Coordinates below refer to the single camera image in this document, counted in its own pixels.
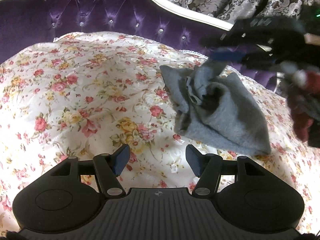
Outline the floral bed cover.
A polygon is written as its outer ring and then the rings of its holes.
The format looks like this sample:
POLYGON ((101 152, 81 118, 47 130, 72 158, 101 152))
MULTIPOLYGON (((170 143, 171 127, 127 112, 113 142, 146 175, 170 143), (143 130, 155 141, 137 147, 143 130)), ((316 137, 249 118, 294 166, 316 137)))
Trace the floral bed cover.
MULTIPOLYGON (((123 143, 131 151, 119 181, 130 187, 188 187, 198 179, 188 144, 235 160, 174 132, 176 112, 159 66, 193 69, 207 57, 119 33, 72 33, 39 43, 1 64, 1 236, 18 231, 12 202, 67 157, 92 159, 123 143)), ((305 209, 297 229, 319 231, 319 149, 296 139, 285 99, 236 73, 263 111, 272 153, 253 158, 294 187, 305 209)))

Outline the purple tufted headboard white frame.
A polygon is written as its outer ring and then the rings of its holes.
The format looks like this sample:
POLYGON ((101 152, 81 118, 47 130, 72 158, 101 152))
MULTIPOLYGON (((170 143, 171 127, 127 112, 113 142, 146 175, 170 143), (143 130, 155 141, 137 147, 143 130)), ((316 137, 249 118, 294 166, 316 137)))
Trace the purple tufted headboard white frame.
POLYGON ((167 0, 2 0, 1 61, 68 33, 117 32, 204 55, 200 40, 221 38, 232 25, 167 0))

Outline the grey argyle knit sweater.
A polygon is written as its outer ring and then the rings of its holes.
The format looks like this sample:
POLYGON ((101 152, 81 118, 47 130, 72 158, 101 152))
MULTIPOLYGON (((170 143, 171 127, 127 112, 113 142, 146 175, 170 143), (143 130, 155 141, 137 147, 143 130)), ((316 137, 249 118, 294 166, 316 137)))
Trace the grey argyle knit sweater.
POLYGON ((207 60, 194 69, 160 67, 175 104, 175 132, 217 149, 245 155, 271 152, 265 116, 226 63, 207 60))

